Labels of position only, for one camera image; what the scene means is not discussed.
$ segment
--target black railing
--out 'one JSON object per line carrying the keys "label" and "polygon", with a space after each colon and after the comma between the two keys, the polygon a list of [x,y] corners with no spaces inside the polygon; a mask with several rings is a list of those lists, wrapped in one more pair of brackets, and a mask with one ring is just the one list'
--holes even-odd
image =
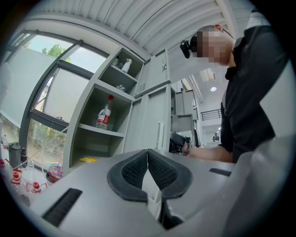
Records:
{"label": "black railing", "polygon": [[202,112],[202,117],[203,117],[203,121],[204,120],[209,120],[209,119],[220,119],[222,118],[221,116],[221,109],[215,109],[215,110],[211,110],[211,111],[206,111],[206,112]]}

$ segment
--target red bottle cap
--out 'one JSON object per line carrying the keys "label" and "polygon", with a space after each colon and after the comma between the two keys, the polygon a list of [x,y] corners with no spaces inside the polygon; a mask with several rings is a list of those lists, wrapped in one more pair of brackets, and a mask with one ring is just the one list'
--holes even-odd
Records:
{"label": "red bottle cap", "polygon": [[38,182],[33,182],[33,187],[35,189],[39,189],[39,183]]}
{"label": "red bottle cap", "polygon": [[17,171],[14,171],[13,172],[13,177],[18,179],[19,178],[19,173]]}

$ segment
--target bottle label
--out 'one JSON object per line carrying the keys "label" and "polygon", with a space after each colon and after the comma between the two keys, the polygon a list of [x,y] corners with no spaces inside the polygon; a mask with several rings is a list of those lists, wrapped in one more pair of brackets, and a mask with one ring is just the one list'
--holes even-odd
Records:
{"label": "bottle label", "polygon": [[111,110],[102,109],[99,113],[98,123],[108,124],[110,114],[111,114]]}

